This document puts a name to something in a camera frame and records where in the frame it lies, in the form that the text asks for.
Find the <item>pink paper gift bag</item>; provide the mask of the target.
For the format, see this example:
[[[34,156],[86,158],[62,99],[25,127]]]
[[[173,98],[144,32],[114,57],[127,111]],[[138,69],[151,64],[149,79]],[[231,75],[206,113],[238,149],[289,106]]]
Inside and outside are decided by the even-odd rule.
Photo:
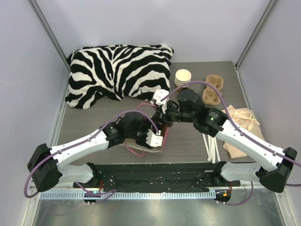
[[[126,139],[122,146],[125,146],[129,151],[139,157],[143,157],[145,152],[161,153],[166,143],[169,127],[158,124],[159,133],[156,130],[146,129],[146,134],[141,140]]]

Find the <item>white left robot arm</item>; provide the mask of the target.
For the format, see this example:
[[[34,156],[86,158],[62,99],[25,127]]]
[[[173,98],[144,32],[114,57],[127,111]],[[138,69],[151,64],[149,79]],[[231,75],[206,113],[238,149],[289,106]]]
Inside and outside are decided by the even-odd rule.
[[[155,121],[140,110],[122,112],[99,129],[63,145],[36,147],[27,168],[29,176],[24,185],[24,195],[29,195],[29,181],[32,180],[38,193],[48,191],[61,183],[77,183],[94,188],[99,185],[100,176],[91,163],[71,166],[70,163],[91,153],[122,144],[126,139],[142,140],[150,147],[161,145],[161,130]]]

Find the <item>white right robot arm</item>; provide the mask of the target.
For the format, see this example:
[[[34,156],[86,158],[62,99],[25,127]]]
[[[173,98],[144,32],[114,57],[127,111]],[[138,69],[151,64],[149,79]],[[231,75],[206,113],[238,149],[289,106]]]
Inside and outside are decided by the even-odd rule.
[[[260,139],[219,109],[205,107],[200,95],[191,89],[183,89],[178,94],[178,103],[168,100],[168,94],[166,90],[157,89],[153,95],[157,121],[169,127],[176,121],[192,123],[200,133],[222,140],[254,160],[252,163],[223,161],[212,174],[216,185],[243,180],[260,183],[276,193],[283,192],[297,156],[296,150],[282,149]]]

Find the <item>stack of paper cups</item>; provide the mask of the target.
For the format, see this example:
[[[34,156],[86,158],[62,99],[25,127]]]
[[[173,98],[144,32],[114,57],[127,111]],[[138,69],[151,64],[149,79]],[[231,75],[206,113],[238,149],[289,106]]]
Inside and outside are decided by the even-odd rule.
[[[187,87],[191,81],[191,72],[186,69],[180,69],[175,73],[174,83],[177,87]]]

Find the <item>white wrapped straw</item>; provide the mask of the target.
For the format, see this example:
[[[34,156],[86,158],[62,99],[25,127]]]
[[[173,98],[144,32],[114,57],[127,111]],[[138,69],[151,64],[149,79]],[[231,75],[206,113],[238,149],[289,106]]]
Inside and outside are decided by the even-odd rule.
[[[214,155],[214,137],[212,137],[211,139],[212,139],[212,144],[211,144],[212,160],[211,160],[211,162],[212,162],[213,164],[215,164],[215,155]]]
[[[210,136],[207,136],[208,137],[208,161],[211,161],[212,160],[212,151],[211,151],[211,144],[212,144],[212,139]]]
[[[219,150],[218,150],[218,145],[217,145],[217,141],[216,138],[214,138],[214,155],[215,158],[217,159],[217,161],[220,161],[220,155],[219,155]]]
[[[211,152],[210,152],[210,149],[208,147],[208,142],[207,142],[206,136],[205,136],[205,134],[202,134],[202,136],[203,136],[203,140],[204,140],[204,144],[205,144],[205,149],[206,149],[207,156],[208,156],[207,160],[211,161],[211,157],[210,157]]]

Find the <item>zebra print pillow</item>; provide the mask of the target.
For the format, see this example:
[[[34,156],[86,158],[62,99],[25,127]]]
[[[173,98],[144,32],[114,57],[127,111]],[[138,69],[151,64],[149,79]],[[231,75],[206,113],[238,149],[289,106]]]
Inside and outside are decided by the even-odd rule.
[[[157,89],[170,89],[174,50],[167,45],[83,47],[67,58],[70,66],[66,103],[88,109],[107,97],[151,101]]]

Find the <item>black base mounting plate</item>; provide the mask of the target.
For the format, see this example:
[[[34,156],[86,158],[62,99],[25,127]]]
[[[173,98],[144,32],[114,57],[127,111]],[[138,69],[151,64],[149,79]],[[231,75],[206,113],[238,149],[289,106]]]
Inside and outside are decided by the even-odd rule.
[[[96,165],[98,179],[84,188],[116,189],[119,193],[193,193],[211,187],[239,187],[219,175],[221,163],[159,163]]]

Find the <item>beige folded cloth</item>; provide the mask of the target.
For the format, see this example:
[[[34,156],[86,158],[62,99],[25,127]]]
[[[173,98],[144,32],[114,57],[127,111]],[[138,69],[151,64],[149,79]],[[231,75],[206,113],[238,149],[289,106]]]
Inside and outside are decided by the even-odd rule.
[[[249,110],[248,108],[235,109],[232,105],[229,105],[227,109],[230,113],[231,118],[239,126],[250,131],[252,134],[259,137],[260,139],[264,140],[260,129],[260,123],[257,121],[252,110]],[[223,144],[223,148],[229,153],[231,159],[242,158],[247,156],[244,152],[240,151],[236,147],[226,142]]]

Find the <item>perforated metal rail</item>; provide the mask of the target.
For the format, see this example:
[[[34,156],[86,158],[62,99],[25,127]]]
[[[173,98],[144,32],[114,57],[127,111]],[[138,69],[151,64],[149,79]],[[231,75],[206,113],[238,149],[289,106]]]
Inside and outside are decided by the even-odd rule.
[[[88,195],[82,190],[64,191],[56,190],[40,194],[41,200],[101,200],[109,197],[110,200],[169,200],[169,199],[215,199],[215,190],[196,193],[119,193],[96,197]]]

